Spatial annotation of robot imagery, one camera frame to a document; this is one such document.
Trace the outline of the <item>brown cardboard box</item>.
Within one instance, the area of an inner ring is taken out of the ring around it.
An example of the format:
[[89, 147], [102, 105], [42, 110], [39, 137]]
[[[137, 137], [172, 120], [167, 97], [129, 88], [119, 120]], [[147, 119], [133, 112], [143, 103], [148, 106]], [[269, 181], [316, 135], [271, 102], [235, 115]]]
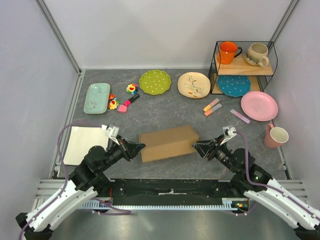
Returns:
[[145, 144], [141, 150], [143, 163], [192, 154], [196, 150], [193, 144], [200, 140], [190, 125], [146, 132], [139, 135], [139, 141]]

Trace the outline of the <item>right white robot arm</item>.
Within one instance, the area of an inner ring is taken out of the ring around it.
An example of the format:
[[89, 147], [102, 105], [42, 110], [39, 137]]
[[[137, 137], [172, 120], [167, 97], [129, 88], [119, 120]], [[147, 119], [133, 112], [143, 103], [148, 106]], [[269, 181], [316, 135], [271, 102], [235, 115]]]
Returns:
[[301, 240], [320, 238], [320, 212], [286, 190], [266, 170], [255, 164], [248, 148], [231, 152], [223, 136], [213, 140], [201, 140], [193, 148], [204, 159], [218, 160], [234, 175], [229, 191], [235, 197], [244, 196], [261, 204], [283, 219], [293, 228]]

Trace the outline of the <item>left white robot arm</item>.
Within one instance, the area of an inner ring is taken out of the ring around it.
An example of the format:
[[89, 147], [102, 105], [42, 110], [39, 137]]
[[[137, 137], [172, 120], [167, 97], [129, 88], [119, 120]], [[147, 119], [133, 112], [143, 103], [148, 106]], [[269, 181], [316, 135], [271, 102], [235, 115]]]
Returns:
[[20, 240], [48, 240], [54, 229], [80, 205], [96, 196], [106, 196], [112, 187], [104, 172], [121, 159], [132, 160], [144, 143], [117, 135], [111, 147], [93, 146], [55, 194], [32, 212], [21, 212], [16, 221]]

